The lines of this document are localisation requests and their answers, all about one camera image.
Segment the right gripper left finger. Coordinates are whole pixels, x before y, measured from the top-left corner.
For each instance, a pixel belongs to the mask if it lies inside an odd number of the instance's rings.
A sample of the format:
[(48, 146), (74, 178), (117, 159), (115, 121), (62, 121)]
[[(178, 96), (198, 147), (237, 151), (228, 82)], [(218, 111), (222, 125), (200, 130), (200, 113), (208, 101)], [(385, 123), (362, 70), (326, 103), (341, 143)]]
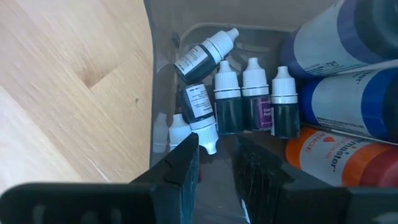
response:
[(191, 134), (128, 184), (30, 183), (1, 195), (1, 223), (191, 223), (199, 173)]

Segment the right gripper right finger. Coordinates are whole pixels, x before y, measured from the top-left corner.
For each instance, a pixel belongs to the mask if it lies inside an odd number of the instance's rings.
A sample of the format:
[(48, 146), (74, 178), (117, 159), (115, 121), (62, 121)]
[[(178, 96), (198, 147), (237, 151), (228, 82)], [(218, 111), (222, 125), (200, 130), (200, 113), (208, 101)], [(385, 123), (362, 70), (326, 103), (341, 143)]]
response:
[(238, 197), (251, 223), (397, 223), (397, 190), (334, 187), (238, 136)]

